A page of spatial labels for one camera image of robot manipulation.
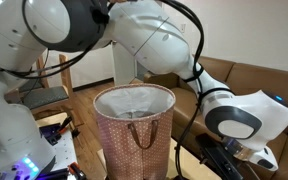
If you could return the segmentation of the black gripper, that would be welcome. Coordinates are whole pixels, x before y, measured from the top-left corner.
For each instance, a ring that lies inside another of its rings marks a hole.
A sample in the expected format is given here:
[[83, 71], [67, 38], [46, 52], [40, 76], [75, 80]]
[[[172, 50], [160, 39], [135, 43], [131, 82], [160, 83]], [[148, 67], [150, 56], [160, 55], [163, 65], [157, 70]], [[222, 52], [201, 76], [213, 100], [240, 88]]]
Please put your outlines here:
[[201, 152], [201, 163], [206, 164], [222, 180], [246, 180], [232, 156], [207, 134], [195, 137]]

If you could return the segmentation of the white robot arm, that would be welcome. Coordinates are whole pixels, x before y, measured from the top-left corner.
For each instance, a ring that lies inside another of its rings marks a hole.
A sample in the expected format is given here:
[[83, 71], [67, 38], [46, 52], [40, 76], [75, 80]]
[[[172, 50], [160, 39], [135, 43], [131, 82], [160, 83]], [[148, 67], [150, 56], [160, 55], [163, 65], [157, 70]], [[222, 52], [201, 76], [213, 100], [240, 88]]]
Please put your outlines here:
[[30, 110], [6, 93], [35, 76], [31, 67], [47, 49], [83, 57], [115, 40], [148, 70], [177, 74], [198, 95], [207, 128], [240, 146], [236, 157], [278, 168], [267, 143], [288, 126], [288, 106], [264, 91], [237, 96], [199, 64], [182, 33], [154, 0], [0, 0], [0, 173], [14, 165], [34, 179], [52, 167], [54, 148]]

